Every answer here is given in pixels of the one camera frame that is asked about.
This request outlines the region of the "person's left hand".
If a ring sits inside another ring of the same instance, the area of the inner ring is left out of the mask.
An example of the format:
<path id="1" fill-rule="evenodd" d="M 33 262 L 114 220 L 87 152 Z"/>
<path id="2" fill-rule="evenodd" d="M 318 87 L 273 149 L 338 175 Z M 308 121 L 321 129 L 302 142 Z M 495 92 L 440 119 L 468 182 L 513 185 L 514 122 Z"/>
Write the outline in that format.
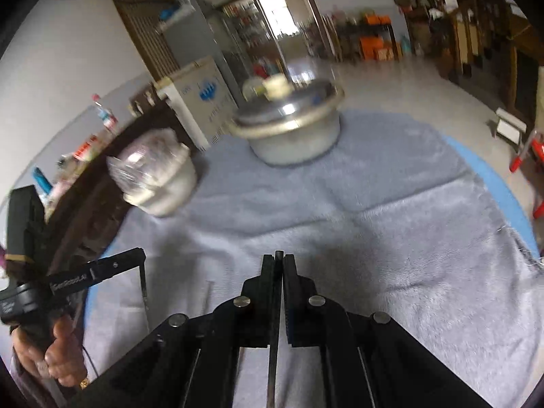
<path id="1" fill-rule="evenodd" d="M 53 325 L 53 343 L 43 352 L 21 328 L 11 334 L 13 349 L 24 369 L 35 378 L 54 378 L 67 388 L 78 387 L 87 378 L 82 347 L 74 322 L 63 315 Z"/>

